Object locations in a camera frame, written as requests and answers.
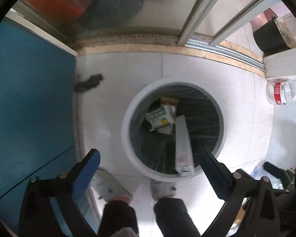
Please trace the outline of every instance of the red bottle label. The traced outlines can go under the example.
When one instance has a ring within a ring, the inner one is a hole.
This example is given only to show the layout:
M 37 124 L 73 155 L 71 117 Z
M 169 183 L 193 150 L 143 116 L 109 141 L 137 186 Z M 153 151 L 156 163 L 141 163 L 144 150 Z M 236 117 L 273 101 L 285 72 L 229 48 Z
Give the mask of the red bottle label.
M 285 98 L 285 82 L 275 83 L 274 85 L 274 98 L 277 105 L 286 105 Z

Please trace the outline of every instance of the black pot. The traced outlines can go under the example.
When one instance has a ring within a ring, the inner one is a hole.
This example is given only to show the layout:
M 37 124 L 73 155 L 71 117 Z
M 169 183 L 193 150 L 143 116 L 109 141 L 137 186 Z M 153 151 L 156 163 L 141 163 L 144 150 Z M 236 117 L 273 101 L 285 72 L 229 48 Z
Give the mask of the black pot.
M 254 40 L 260 50 L 264 52 L 264 56 L 289 49 L 275 24 L 275 18 L 276 17 L 272 17 L 272 20 L 253 33 Z

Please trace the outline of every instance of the black pants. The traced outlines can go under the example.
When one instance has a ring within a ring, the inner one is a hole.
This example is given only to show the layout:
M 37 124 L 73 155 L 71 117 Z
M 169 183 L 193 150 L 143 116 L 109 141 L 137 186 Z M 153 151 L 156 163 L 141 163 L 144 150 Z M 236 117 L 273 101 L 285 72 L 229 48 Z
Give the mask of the black pants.
M 183 200 L 161 198 L 154 207 L 157 224 L 164 237 L 200 237 L 187 213 Z M 99 237 L 109 237 L 122 228 L 138 232 L 135 210 L 123 201 L 106 204 L 98 231 Z

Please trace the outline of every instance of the trash can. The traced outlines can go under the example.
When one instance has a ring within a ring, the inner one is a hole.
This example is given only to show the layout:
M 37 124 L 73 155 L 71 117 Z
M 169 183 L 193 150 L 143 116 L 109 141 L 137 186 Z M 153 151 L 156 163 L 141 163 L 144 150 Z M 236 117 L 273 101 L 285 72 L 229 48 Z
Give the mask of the trash can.
M 176 116 L 185 115 L 195 165 L 192 176 L 180 177 L 175 170 L 175 131 L 149 131 L 145 114 L 162 97 L 178 99 Z M 202 172 L 200 151 L 218 156 L 225 140 L 224 120 L 216 98 L 200 86 L 199 80 L 162 79 L 144 88 L 131 102 L 122 126 L 123 146 L 130 161 L 144 175 L 160 181 L 180 181 Z
M 276 26 L 275 19 L 276 17 L 272 17 L 268 23 L 253 33 L 253 38 L 260 50 L 264 52 L 264 57 L 289 49 Z

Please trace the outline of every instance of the food package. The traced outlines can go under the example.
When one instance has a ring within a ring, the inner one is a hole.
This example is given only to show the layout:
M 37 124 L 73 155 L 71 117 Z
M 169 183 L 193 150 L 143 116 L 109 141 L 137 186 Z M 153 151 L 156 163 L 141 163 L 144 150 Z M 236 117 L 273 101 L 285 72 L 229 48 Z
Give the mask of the food package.
M 169 105 L 170 108 L 170 114 L 173 118 L 175 118 L 176 115 L 176 107 L 179 103 L 178 99 L 173 99 L 173 98 L 168 98 L 168 97 L 162 97 L 160 99 L 160 105 Z M 158 133 L 162 133 L 162 134 L 172 134 L 173 133 L 173 129 L 174 129 L 174 125 L 167 125 L 167 126 L 163 126 L 161 128 L 157 129 Z
M 169 105 L 161 105 L 160 108 L 146 113 L 145 118 L 152 126 L 150 131 L 174 124 L 174 117 L 170 113 Z

